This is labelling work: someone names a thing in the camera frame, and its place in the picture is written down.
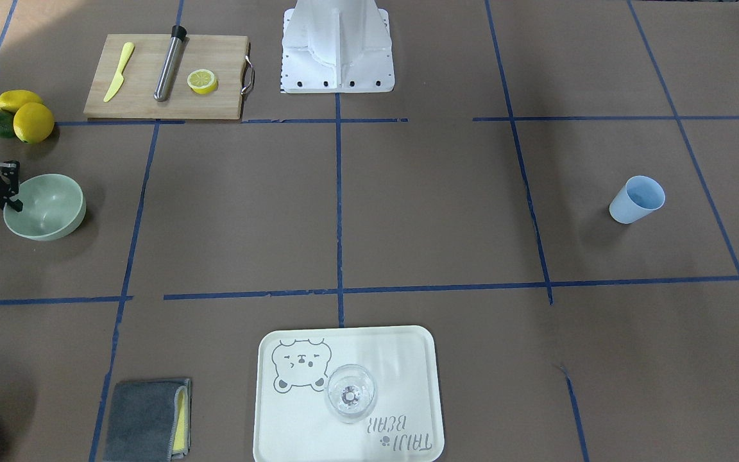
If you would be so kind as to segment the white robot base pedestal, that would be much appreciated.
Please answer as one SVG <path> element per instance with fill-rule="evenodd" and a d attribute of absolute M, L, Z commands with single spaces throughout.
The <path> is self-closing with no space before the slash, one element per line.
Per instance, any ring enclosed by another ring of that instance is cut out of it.
<path fill-rule="evenodd" d="M 298 1 L 285 10 L 282 93 L 386 93 L 395 84 L 388 12 L 375 1 Z"/>

